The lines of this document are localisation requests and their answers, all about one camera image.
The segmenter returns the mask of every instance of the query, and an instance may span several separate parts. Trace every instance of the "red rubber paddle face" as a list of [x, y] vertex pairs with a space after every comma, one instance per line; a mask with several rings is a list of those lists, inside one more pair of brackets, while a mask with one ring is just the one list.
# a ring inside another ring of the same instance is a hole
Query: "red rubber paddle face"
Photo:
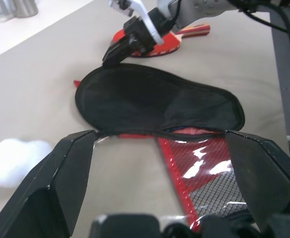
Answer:
[[[201, 24], [193, 27], [186, 27], [183, 30], [177, 33], [177, 36], [170, 32], [163, 37], [164, 43], [162, 45], [155, 45], [154, 50], [151, 51], [145, 57], [155, 57], [162, 56], [169, 53], [172, 53], [179, 49], [181, 44], [181, 38], [187, 38], [191, 36], [203, 36], [210, 33], [210, 25], [209, 24]], [[118, 31], [114, 37], [112, 42], [117, 42], [119, 39], [125, 36], [124, 30]], [[134, 52], [132, 57], [141, 57], [139, 52]]]

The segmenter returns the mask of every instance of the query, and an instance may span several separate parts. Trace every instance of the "table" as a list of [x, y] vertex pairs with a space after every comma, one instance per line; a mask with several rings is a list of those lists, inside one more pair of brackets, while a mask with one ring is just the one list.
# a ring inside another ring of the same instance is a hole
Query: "table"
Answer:
[[[146, 4], [150, 9], [155, 2]], [[94, 0], [2, 54], [0, 141], [18, 137], [55, 145], [70, 133], [90, 129], [75, 107], [73, 80], [101, 65], [112, 36], [127, 19], [106, 1]], [[271, 30], [237, 11], [198, 22], [211, 24], [208, 36], [186, 39], [174, 54], [126, 62], [231, 91], [244, 108], [242, 131], [287, 150]], [[0, 189], [0, 210], [12, 193]], [[87, 237], [96, 216], [113, 212], [148, 212], [164, 215], [162, 220], [182, 215], [154, 140], [110, 139], [96, 147], [73, 237]]]

